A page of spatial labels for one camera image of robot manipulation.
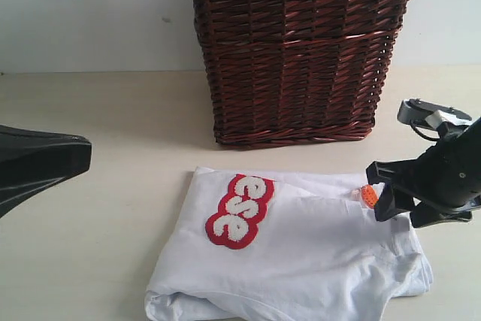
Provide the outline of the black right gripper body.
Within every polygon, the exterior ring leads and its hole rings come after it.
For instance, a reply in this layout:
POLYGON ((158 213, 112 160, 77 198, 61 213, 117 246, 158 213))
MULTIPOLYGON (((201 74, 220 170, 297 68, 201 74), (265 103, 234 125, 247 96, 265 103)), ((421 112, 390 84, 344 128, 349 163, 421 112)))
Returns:
POLYGON ((480 208, 480 121, 446 133, 413 159, 409 178, 413 197, 443 213, 480 208))

